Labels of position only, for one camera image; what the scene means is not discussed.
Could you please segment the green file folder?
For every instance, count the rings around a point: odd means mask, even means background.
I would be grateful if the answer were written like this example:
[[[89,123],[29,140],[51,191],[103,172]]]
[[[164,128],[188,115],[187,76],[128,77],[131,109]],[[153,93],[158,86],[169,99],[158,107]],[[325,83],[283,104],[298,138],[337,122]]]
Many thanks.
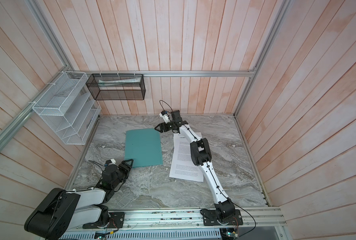
[[[160,133],[155,129],[127,131],[124,159],[133,159],[134,168],[162,165]]]

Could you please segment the printed paper sheet dense text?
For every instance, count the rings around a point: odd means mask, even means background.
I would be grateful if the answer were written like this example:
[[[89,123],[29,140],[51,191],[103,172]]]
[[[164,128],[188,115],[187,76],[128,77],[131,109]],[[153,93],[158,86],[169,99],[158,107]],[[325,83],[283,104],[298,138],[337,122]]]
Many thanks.
[[[173,140],[174,150],[169,177],[194,182],[203,182],[203,173],[192,161],[190,143],[180,134],[174,134]]]

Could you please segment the printed paper sheet with title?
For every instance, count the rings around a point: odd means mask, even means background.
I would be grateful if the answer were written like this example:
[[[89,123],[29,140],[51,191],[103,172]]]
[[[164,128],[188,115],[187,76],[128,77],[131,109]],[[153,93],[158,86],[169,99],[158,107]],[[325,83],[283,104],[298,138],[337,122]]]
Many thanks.
[[[186,138],[189,143],[197,142],[202,139],[199,135],[193,132],[183,132],[182,135]]]

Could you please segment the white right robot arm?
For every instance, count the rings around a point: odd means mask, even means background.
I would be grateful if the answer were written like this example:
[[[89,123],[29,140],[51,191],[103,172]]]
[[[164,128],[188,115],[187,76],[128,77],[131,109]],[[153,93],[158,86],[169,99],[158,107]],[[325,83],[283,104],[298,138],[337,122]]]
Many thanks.
[[[216,219],[221,225],[229,223],[235,216],[235,205],[223,189],[216,175],[208,140],[200,137],[192,130],[188,122],[182,119],[179,110],[172,112],[163,110],[159,116],[164,122],[154,129],[160,133],[173,131],[186,138],[190,144],[192,162],[201,170],[212,192],[215,210],[201,210],[201,214],[209,220]]]

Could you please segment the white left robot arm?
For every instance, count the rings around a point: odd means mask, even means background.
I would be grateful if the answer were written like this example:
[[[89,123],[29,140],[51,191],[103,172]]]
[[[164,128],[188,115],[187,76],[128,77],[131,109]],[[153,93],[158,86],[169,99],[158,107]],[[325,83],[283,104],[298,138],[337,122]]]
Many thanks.
[[[123,227],[124,212],[111,213],[105,205],[126,182],[133,160],[124,160],[119,165],[115,160],[104,164],[98,183],[86,190],[67,191],[54,188],[32,212],[24,224],[25,231],[46,240],[57,240],[73,228]]]

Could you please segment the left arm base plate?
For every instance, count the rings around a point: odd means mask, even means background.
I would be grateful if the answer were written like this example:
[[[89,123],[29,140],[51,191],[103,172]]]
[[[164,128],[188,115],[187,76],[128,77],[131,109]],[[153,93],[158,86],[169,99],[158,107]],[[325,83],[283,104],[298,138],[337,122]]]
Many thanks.
[[[83,229],[121,229],[124,224],[125,212],[107,212],[95,223],[82,226]]]

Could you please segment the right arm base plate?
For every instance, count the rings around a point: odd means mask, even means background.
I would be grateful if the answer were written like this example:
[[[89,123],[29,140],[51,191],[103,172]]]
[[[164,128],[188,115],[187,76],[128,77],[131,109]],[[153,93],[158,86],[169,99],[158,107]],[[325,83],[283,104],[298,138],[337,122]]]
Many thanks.
[[[222,217],[217,210],[201,209],[203,223],[205,226],[228,226],[228,225],[243,225],[243,219],[240,210],[235,210],[231,216]]]

